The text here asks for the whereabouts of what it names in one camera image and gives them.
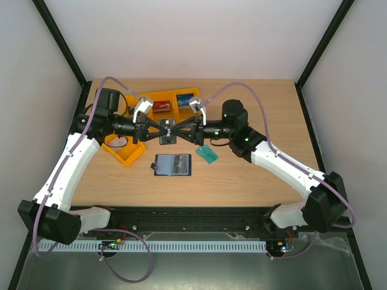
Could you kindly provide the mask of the black VIP card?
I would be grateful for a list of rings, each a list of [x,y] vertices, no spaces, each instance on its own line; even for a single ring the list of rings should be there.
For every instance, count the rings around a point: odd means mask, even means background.
[[[172,135],[171,127],[176,125],[176,119],[174,118],[165,118],[159,120],[159,125],[166,128],[167,134],[159,138],[160,145],[171,145],[177,143],[177,137]]]

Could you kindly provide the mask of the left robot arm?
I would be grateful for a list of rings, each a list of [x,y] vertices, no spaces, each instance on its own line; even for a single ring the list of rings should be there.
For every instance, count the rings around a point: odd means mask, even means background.
[[[149,97],[139,99],[132,115],[117,114],[121,95],[114,89],[97,90],[91,112],[79,114],[73,120],[63,153],[50,177],[31,201],[19,204],[18,213],[34,242],[41,237],[69,245],[80,233],[109,224],[111,212],[107,208],[70,209],[88,163],[107,136],[130,137],[136,143],[166,133],[147,116],[154,105]]]

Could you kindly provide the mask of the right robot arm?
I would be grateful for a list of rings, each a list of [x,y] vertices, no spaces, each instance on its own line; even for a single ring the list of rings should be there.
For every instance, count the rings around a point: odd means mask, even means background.
[[[348,208],[340,175],[314,170],[281,152],[268,136],[249,126],[248,112],[239,100],[223,103],[220,120],[206,120],[203,115],[190,117],[173,126],[171,133],[199,146],[206,139],[227,139],[236,156],[268,170],[303,197],[302,202],[277,204],[269,209],[264,221],[269,236],[278,236],[293,226],[326,233],[338,225],[337,220]]]

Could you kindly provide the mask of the blue leather card holder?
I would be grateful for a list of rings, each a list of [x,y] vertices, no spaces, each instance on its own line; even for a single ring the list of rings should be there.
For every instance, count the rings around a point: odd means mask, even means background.
[[[151,164],[155,176],[190,176],[191,154],[157,154]]]

